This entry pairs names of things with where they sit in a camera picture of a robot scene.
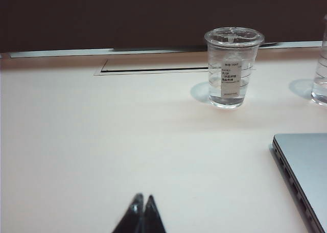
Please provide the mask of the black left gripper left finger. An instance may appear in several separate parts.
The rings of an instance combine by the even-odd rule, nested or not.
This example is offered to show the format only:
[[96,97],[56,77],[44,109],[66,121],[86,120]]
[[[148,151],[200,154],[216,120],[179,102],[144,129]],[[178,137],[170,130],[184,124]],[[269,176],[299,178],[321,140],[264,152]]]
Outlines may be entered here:
[[143,232],[143,206],[144,197],[141,193],[137,193],[130,202],[125,214],[112,232]]

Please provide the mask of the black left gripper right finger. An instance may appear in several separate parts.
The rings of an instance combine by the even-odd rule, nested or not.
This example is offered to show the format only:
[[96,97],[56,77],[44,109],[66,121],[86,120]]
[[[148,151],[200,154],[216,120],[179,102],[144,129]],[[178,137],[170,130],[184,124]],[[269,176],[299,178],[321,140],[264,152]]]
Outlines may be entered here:
[[144,232],[166,233],[154,197],[149,196],[144,212]]

